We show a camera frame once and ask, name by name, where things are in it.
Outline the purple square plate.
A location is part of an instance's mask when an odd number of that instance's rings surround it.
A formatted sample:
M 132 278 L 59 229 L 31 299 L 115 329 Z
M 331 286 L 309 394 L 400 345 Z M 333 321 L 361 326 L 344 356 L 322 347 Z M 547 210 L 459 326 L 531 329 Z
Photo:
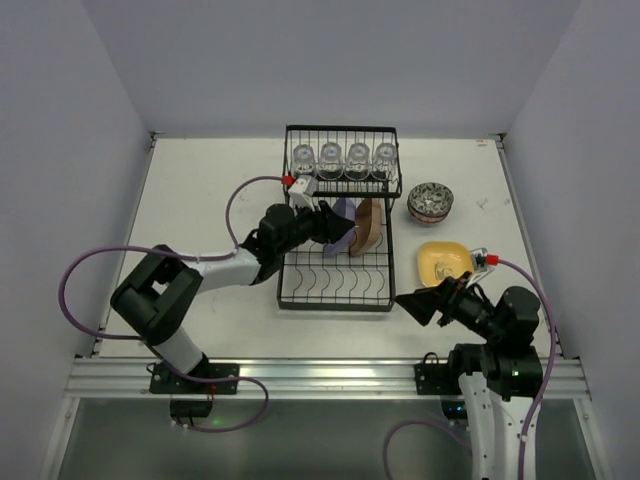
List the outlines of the purple square plate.
M 328 243 L 323 247 L 324 258 L 335 257 L 349 248 L 354 237 L 355 211 L 355 203 L 349 198 L 338 198 L 333 204 Z

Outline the yellow square panda plate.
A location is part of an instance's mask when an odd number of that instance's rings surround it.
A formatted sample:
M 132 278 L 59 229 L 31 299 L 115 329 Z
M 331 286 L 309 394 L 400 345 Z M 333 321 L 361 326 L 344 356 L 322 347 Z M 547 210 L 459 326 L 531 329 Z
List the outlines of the yellow square panda plate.
M 436 287 L 447 277 L 459 278 L 474 272 L 470 251 L 456 242 L 426 242 L 417 252 L 420 281 L 424 287 Z

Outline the black white leaf bowl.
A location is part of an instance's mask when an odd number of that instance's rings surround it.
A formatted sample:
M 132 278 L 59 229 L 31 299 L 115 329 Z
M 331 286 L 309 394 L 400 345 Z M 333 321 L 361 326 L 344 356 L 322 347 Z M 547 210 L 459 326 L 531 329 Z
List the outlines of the black white leaf bowl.
M 411 189 L 407 201 L 415 212 L 436 217 L 449 213 L 454 203 L 454 195 L 444 184 L 425 182 Z

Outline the blue patterned bowl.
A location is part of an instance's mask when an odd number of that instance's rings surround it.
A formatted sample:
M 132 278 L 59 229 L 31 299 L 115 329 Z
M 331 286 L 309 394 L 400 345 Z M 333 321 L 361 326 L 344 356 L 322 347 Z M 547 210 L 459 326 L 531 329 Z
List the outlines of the blue patterned bowl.
M 443 222 L 449 215 L 449 212 L 445 212 L 440 215 L 426 215 L 418 212 L 411 205 L 407 207 L 409 214 L 416 221 L 420 222 L 423 225 L 436 225 Z

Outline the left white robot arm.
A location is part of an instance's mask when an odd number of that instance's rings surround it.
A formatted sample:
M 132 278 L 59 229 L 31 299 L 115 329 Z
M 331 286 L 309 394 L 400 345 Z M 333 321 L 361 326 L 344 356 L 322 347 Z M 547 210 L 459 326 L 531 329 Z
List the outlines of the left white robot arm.
M 221 259 L 183 260 L 168 246 L 157 246 L 116 288 L 110 306 L 159 359 L 197 376 L 206 355 L 182 327 L 197 295 L 261 284 L 290 251 L 308 241 L 334 244 L 354 227 L 325 201 L 298 210 L 274 204 L 235 252 Z

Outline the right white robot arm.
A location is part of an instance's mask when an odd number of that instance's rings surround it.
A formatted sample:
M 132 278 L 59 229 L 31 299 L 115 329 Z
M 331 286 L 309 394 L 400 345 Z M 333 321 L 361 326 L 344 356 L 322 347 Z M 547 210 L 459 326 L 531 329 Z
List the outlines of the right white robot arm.
M 458 322 L 482 338 L 459 343 L 440 361 L 434 352 L 414 366 L 419 395 L 459 395 L 470 429 L 475 479 L 533 479 L 543 367 L 532 345 L 541 302 L 512 286 L 497 303 L 470 273 L 396 297 L 420 325 Z

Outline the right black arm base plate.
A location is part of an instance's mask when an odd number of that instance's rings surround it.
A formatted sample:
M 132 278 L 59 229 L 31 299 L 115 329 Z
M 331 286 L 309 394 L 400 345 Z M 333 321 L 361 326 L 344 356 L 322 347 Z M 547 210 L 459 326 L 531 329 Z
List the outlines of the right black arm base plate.
M 441 361 L 435 352 L 427 352 L 413 366 L 414 384 L 419 396 L 459 396 L 461 389 L 453 378 L 447 361 Z

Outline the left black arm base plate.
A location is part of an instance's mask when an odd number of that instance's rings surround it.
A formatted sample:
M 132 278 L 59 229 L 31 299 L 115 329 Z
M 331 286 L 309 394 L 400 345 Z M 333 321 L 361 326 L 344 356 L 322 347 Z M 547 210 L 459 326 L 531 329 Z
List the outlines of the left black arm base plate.
M 164 363 L 148 365 L 149 392 L 165 395 L 235 395 L 240 373 L 237 363 L 201 361 L 191 372 L 178 375 Z

